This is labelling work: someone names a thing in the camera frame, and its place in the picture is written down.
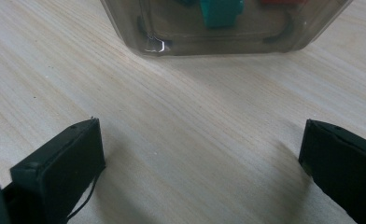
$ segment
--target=light wood grain surface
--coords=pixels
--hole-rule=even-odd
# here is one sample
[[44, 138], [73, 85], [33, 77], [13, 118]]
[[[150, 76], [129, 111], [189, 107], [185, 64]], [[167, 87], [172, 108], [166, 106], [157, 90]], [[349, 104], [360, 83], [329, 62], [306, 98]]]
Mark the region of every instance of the light wood grain surface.
[[366, 138], [366, 0], [288, 54], [143, 58], [99, 0], [0, 0], [0, 184], [100, 119], [107, 168], [70, 223], [354, 223], [297, 162], [307, 119]]

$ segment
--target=transparent plastic container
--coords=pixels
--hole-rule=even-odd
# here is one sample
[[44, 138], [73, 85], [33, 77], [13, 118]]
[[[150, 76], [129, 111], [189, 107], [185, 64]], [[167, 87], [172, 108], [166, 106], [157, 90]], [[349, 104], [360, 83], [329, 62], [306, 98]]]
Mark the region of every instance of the transparent plastic container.
[[102, 0], [125, 44], [148, 55], [289, 52], [352, 0]]

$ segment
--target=green object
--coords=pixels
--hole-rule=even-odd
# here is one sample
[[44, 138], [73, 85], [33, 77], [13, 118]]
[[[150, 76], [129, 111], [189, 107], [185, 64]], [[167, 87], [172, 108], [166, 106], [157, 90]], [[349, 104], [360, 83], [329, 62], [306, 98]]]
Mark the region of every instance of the green object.
[[233, 26], [244, 10], [244, 0], [201, 0], [201, 9], [206, 27]]

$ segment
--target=plastic box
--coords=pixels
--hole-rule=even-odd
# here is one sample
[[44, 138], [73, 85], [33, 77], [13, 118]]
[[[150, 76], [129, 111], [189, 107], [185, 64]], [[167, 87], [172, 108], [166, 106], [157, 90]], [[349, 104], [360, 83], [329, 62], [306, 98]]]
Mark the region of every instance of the plastic box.
[[352, 0], [102, 0], [125, 44], [148, 55], [288, 52]]

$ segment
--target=red object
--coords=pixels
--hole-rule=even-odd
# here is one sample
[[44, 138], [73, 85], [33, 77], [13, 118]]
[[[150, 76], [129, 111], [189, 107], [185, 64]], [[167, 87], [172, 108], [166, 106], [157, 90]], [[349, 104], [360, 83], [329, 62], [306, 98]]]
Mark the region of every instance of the red object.
[[261, 0], [263, 4], [300, 4], [308, 0]]

